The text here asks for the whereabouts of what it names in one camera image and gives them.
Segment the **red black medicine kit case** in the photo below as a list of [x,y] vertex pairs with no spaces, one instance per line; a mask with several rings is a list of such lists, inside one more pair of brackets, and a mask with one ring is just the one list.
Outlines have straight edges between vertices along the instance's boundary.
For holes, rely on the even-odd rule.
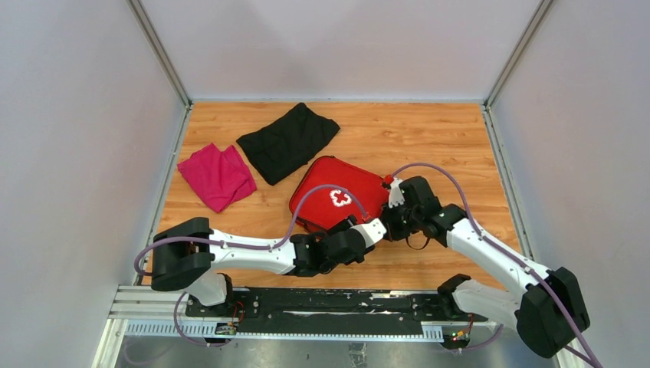
[[381,176],[334,156],[321,156],[295,189],[289,210],[298,214],[296,223],[307,232],[329,230],[349,216],[361,222],[363,214],[354,198],[373,219],[388,202],[389,192],[382,181]]

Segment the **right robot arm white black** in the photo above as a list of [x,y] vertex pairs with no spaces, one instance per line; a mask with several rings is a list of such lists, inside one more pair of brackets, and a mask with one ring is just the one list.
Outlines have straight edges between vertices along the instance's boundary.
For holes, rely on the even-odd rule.
[[587,330],[591,321],[577,277],[551,269],[512,250],[456,204],[442,205],[421,176],[386,177],[388,197],[380,219],[386,239],[405,240],[421,232],[445,248],[470,258],[496,279],[489,287],[457,274],[438,289],[439,313],[448,320],[477,314],[515,330],[536,355],[551,358]]

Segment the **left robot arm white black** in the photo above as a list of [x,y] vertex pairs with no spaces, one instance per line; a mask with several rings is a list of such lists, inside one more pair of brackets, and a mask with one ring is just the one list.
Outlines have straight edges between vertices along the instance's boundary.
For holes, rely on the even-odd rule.
[[235,306],[226,269],[312,278],[339,265],[363,262],[385,234],[377,218],[342,225],[333,233],[273,239],[224,233],[211,228],[207,218],[191,218],[155,236],[151,288],[184,291],[215,316],[224,317]]

